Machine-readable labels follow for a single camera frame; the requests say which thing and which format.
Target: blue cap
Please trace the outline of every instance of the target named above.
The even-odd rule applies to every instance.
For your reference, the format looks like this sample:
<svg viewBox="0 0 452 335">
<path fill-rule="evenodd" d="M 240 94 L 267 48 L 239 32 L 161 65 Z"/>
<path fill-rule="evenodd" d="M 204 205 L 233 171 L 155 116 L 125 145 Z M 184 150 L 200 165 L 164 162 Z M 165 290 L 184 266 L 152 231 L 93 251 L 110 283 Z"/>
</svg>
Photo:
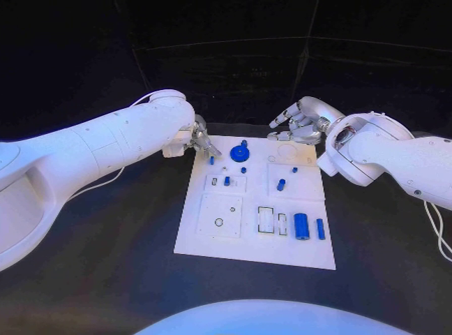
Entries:
<svg viewBox="0 0 452 335">
<path fill-rule="evenodd" d="M 249 149 L 247 149 L 247 142 L 241 140 L 240 145 L 237 145 L 230 150 L 230 159 L 234 162 L 244 162 L 249 159 Z"/>
</svg>

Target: peg board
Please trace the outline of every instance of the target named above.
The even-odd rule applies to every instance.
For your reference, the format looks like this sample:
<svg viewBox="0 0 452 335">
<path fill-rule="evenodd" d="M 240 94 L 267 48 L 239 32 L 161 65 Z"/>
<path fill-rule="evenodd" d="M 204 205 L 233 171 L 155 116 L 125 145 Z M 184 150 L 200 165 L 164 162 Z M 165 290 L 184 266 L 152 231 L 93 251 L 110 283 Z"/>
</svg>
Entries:
<svg viewBox="0 0 452 335">
<path fill-rule="evenodd" d="M 237 163 L 228 151 L 241 140 L 250 157 Z M 211 136 L 211 142 L 223 156 L 210 165 L 208 158 L 195 154 L 174 253 L 335 270 L 313 146 L 231 136 Z M 286 181 L 282 191 L 279 179 Z M 273 209 L 273 233 L 257 231 L 259 207 Z M 308 215 L 306 241 L 295 239 L 296 213 Z M 285 236 L 277 214 L 286 216 Z M 324 221 L 325 240 L 318 239 L 316 218 Z"/>
</svg>

